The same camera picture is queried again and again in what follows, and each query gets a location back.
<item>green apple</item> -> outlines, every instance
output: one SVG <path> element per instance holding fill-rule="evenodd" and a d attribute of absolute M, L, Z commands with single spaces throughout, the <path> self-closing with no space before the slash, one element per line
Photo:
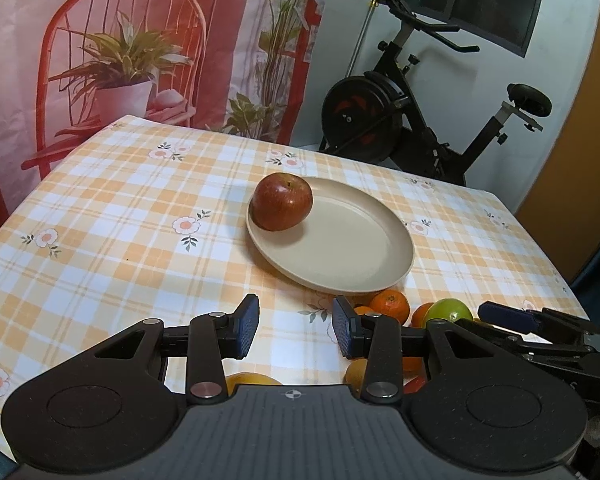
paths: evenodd
<path fill-rule="evenodd" d="M 429 319 L 447 319 L 455 323 L 461 317 L 474 319 L 474 315 L 462 301 L 455 298 L 445 298 L 431 305 L 422 321 L 422 326 L 425 327 Z"/>

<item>beige plate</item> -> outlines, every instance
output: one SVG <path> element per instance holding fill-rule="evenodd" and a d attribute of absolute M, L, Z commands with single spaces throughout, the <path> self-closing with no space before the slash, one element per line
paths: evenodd
<path fill-rule="evenodd" d="M 334 294 L 383 290 L 411 270 L 413 241 L 387 206 L 347 184 L 303 178 L 314 193 L 314 207 L 297 226 L 265 231 L 247 213 L 253 243 L 277 270 Z"/>

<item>table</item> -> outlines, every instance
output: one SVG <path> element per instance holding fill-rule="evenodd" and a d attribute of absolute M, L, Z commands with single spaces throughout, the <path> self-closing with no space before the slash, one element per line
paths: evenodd
<path fill-rule="evenodd" d="M 18 385 L 147 317 L 165 326 L 260 297 L 243 361 L 286 384 L 339 383 L 331 298 L 274 270 L 245 228 L 256 184 L 275 171 L 327 177 L 375 196 L 411 232 L 412 305 L 455 297 L 584 311 L 492 194 L 214 132 L 126 117 L 82 144 L 0 229 L 0 411 Z M 352 298 L 364 303 L 368 298 Z M 184 386 L 184 359 L 166 384 Z M 0 450 L 8 446 L 0 432 Z"/>

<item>silver screw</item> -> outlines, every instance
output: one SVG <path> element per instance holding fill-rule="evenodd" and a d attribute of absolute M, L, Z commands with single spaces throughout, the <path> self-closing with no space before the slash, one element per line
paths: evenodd
<path fill-rule="evenodd" d="M 211 399 L 222 393 L 222 386 L 218 383 L 203 381 L 194 384 L 189 391 L 191 392 L 191 395 L 200 397 L 201 399 Z"/>
<path fill-rule="evenodd" d="M 377 383 L 371 383 L 369 386 L 367 386 L 366 392 L 372 397 L 386 399 L 388 397 L 393 397 L 396 393 L 398 393 L 398 386 L 392 383 L 378 381 Z"/>

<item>exercise bike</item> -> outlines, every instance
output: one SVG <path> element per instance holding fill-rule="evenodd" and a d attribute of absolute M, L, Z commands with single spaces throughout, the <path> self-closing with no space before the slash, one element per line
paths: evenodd
<path fill-rule="evenodd" d="M 528 114 L 547 117 L 550 99 L 541 91 L 524 84 L 509 84 L 509 100 L 484 125 L 464 153 L 440 143 L 427 123 L 411 91 L 406 74 L 420 60 L 410 55 L 408 64 L 398 66 L 398 56 L 414 30 L 424 32 L 461 53 L 479 52 L 480 47 L 459 46 L 439 32 L 457 32 L 457 25 L 432 24 L 418 19 L 404 0 L 378 0 L 400 19 L 400 31 L 391 43 L 381 41 L 382 52 L 375 68 L 363 76 L 350 76 L 337 82 L 322 106 L 324 137 L 320 151 L 353 160 L 377 164 L 386 158 L 403 171 L 464 186 L 464 174 L 493 139 L 507 140 L 502 132 L 512 115 L 525 121 L 531 130 L 542 126 Z M 403 126 L 402 116 L 409 127 Z"/>

